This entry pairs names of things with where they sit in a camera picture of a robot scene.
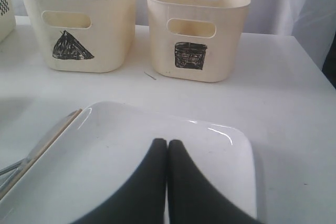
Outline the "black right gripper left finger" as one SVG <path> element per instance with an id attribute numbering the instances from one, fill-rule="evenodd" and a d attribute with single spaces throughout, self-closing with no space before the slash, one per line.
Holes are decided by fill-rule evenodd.
<path id="1" fill-rule="evenodd" d="M 164 223 L 167 141 L 155 138 L 129 179 L 74 223 Z"/>

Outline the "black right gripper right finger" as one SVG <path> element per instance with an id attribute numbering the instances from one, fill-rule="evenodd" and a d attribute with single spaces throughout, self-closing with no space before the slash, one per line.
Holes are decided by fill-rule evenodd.
<path id="1" fill-rule="evenodd" d="M 259 223 L 208 181 L 180 140 L 168 146 L 167 200 L 170 223 Z"/>

